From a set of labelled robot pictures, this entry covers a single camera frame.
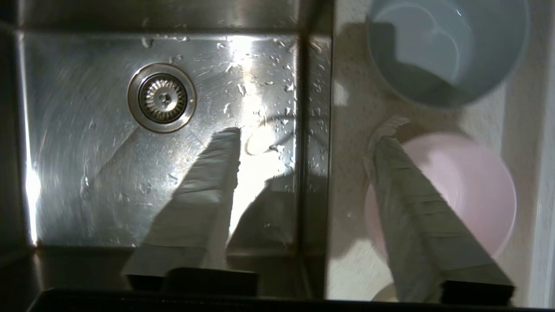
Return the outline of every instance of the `drain rim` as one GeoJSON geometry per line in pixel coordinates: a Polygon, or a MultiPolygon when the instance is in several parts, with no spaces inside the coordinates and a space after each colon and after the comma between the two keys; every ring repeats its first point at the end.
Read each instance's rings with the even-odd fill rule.
{"type": "Polygon", "coordinates": [[[131,114],[140,125],[154,132],[169,133],[179,130],[186,125],[193,116],[196,107],[196,92],[193,83],[181,69],[166,63],[154,63],[139,69],[135,75],[133,75],[127,91],[127,101],[131,114]],[[148,116],[143,111],[140,102],[145,83],[158,75],[175,78],[181,86],[183,86],[185,93],[185,109],[178,117],[168,122],[156,121],[148,116]]]}

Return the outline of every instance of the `stainless steel sink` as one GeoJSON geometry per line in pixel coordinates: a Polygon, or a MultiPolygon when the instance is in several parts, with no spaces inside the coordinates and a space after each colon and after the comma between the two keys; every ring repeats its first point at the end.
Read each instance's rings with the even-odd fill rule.
{"type": "Polygon", "coordinates": [[[240,127],[229,267],[261,295],[322,298],[333,6],[2,1],[0,293],[128,289],[120,269],[195,156],[240,127]],[[132,83],[159,63],[185,94],[148,95],[184,101],[160,120],[132,83]]]}

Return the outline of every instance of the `drain strainer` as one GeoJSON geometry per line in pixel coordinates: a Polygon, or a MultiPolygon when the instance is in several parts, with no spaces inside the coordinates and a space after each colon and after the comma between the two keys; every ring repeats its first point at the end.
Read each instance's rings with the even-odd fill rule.
{"type": "Polygon", "coordinates": [[[172,132],[193,115],[195,90],[190,79],[170,64],[151,64],[140,69],[129,85],[129,109],[143,127],[172,132]]]}

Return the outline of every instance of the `countertop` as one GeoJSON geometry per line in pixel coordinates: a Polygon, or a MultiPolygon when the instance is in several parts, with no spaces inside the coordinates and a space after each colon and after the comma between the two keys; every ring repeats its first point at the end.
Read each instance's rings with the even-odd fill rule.
{"type": "Polygon", "coordinates": [[[530,1],[527,54],[494,92],[463,109],[404,103],[386,91],[366,48],[371,0],[336,1],[331,118],[327,297],[372,300],[392,283],[369,241],[362,208],[362,157],[378,124],[398,114],[430,131],[463,131],[499,153],[517,189],[517,218],[498,262],[517,286],[518,306],[551,306],[555,194],[555,37],[551,0],[530,1]]]}

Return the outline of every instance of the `bowl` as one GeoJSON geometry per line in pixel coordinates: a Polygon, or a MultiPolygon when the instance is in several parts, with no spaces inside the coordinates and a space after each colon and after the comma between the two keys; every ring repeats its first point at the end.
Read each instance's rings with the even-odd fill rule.
{"type": "Polygon", "coordinates": [[[526,50],[527,0],[374,0],[371,59],[409,101],[456,108],[489,93],[526,50]]]}
{"type": "MultiPolygon", "coordinates": [[[[488,254],[497,259],[511,236],[517,209],[513,180],[501,158],[459,134],[423,135],[403,144],[403,149],[488,254]]],[[[366,227],[379,255],[387,261],[379,220],[370,185],[366,227]]]]}

